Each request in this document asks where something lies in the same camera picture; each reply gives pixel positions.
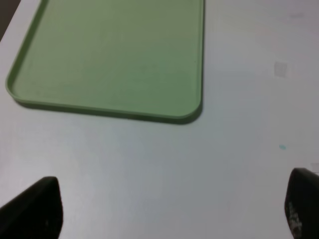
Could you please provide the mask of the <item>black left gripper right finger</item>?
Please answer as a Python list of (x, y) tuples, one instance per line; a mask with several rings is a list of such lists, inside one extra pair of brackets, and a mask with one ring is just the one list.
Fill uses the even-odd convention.
[(293, 238), (317, 239), (319, 176), (305, 168), (294, 168), (289, 177), (284, 209)]

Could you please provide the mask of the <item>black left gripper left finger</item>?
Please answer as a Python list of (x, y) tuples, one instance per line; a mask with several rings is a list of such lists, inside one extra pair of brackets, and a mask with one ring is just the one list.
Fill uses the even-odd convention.
[(57, 239), (63, 226), (58, 179), (43, 177), (0, 208), (2, 239)]

